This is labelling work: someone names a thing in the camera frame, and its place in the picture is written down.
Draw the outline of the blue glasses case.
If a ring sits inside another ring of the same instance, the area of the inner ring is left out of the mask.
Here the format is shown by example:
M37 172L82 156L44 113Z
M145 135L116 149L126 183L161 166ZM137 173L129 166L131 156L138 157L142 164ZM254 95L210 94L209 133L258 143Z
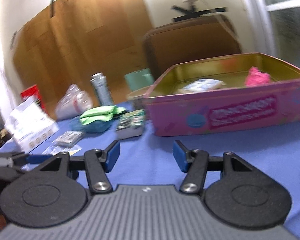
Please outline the blue glasses case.
M69 127L72 131L103 133L111 127L112 123L112 117L92 116L88 118L80 118L78 116L70 120Z

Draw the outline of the green patterned tissue pack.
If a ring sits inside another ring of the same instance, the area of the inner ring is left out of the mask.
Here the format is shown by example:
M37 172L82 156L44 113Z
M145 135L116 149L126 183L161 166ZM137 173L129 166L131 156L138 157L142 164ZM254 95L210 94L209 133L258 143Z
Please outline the green patterned tissue pack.
M143 109L123 114L116 126L116 139L123 140L143 134L146 123L146 112Z

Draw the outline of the green cloth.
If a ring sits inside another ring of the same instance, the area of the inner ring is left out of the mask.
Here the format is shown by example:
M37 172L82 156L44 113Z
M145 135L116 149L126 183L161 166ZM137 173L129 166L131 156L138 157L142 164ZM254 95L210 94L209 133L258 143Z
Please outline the green cloth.
M82 125L88 125L95 121L108 122L111 121L121 114L127 112L125 107L112 106L100 106L85 111L79 120Z

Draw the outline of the pink cloth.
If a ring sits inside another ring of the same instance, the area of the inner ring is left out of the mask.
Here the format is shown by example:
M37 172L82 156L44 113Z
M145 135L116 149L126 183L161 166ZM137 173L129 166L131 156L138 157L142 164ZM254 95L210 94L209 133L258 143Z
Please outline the pink cloth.
M265 85L271 82L271 77L268 73L260 71L257 67L251 67L244 84L247 87Z

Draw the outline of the white wet wipes pack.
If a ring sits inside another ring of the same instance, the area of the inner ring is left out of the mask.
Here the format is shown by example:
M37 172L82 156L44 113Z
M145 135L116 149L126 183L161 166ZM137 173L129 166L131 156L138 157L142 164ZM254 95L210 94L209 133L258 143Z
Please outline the white wet wipes pack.
M177 90L180 94L201 93L225 88L226 84L221 80L199 79Z

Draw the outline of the large white tissue package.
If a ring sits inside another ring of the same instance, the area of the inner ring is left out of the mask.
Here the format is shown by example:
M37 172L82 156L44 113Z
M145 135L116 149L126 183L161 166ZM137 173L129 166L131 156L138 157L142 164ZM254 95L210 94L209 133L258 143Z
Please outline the large white tissue package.
M32 96L10 113L5 128L25 153L30 153L59 130L55 120L37 105Z

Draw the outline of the clear plastic card box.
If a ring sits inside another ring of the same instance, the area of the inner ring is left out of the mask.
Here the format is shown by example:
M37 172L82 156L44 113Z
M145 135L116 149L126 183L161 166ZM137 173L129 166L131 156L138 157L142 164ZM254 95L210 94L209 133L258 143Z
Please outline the clear plastic card box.
M54 142L57 146L72 147L84 137L83 132L66 131Z

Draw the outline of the bagged stack of cups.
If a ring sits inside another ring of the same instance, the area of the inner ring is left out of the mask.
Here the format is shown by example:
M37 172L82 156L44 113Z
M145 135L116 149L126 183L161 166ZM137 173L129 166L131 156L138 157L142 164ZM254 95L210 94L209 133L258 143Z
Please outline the bagged stack of cups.
M57 120L71 119L83 114L93 107L89 94L81 90L78 85L72 84L66 94L58 101L55 109Z

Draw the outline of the red box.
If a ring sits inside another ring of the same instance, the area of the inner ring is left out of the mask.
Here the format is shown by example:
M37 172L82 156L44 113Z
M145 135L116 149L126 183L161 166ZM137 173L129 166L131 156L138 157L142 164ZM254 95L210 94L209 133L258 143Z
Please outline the red box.
M31 87L23 90L20 93L20 97L23 101L26 101L28 98L33 97L35 102L37 103L37 105L44 111L46 112L46 108L45 105L42 101L42 96L41 93L39 91L39 88L37 85L32 85Z

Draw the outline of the plastic lidded food tub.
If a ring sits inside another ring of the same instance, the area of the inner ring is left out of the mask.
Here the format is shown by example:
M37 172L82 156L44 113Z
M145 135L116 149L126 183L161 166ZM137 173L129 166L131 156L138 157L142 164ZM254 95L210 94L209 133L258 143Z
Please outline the plastic lidded food tub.
M131 104L134 110L145 109L145 103L143 102L143 97L146 94L150 86L137 89L130 92L126 98L127 101Z

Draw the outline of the white green drink carton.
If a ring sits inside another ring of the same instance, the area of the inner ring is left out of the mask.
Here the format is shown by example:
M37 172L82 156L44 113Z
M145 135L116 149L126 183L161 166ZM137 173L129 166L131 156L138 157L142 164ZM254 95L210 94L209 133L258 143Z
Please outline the white green drink carton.
M102 73L96 73L91 77L91 85L101 106L112 106L114 104L106 77Z

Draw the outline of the blue tablecloth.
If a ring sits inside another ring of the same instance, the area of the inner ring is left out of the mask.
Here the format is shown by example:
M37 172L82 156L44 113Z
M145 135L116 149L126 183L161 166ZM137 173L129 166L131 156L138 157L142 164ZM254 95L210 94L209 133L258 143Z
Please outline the blue tablecloth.
M253 170L209 171L201 194L184 194L176 140L212 156L233 152ZM114 127L88 135L75 156L114 141ZM86 192L50 191L39 166L8 185L0 239L300 239L300 122L177 137L157 137L148 122L141 137L119 143L110 193L89 192L84 171L76 181Z

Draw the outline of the pink biscuit tin box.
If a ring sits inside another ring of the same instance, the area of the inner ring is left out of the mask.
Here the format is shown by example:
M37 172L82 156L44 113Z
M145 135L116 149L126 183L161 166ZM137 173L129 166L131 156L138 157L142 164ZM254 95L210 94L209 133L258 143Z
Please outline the pink biscuit tin box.
M251 67L271 82L247 87ZM225 88L180 94L199 79L221 80ZM147 90L146 110L154 133L168 137L239 131L300 121L300 68L261 54L237 54L171 66Z

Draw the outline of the mint green paper cup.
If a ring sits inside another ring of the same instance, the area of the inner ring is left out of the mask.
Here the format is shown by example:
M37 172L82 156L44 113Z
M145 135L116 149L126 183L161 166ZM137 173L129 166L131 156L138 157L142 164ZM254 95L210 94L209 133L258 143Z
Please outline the mint green paper cup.
M154 78L149 68L128 73L124 78L131 91L151 86L154 83Z

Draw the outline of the brown chair back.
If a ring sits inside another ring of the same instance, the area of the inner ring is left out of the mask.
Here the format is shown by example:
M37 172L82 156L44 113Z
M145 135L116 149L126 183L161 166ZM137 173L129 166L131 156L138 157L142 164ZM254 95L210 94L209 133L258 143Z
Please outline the brown chair back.
M143 38L147 67L157 79L175 64L242 52L239 43L217 21L204 16L154 28Z

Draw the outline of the wooden board panel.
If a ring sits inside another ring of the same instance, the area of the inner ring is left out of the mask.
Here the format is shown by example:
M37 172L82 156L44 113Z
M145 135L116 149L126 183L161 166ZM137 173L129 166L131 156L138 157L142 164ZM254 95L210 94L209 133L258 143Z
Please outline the wooden board panel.
M38 86L50 116L71 84L95 100L96 73L121 103L124 76L146 68L142 42L151 28L144 0L56 0L23 26L13 63L24 87Z

